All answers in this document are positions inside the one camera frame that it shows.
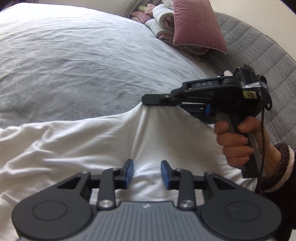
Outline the person right hand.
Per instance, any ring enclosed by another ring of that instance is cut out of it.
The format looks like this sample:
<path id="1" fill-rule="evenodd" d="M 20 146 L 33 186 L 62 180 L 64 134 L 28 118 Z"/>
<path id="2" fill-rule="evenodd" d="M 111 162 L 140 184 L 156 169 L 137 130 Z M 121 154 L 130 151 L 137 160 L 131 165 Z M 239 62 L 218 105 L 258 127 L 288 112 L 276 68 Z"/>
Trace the person right hand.
<path id="1" fill-rule="evenodd" d="M 226 121 L 219 120 L 214 126 L 214 133 L 217 135 L 217 143 L 223 147 L 223 154 L 229 166 L 238 168 L 247 163 L 254 149 L 249 147 L 248 140 L 244 133 L 253 133 L 260 151 L 265 151 L 264 171 L 265 178 L 273 177 L 280 166 L 281 153 L 270 142 L 265 127 L 261 126 L 260 120 L 253 116 L 247 117 L 239 126 L 240 134 L 230 133 L 229 125 Z"/>

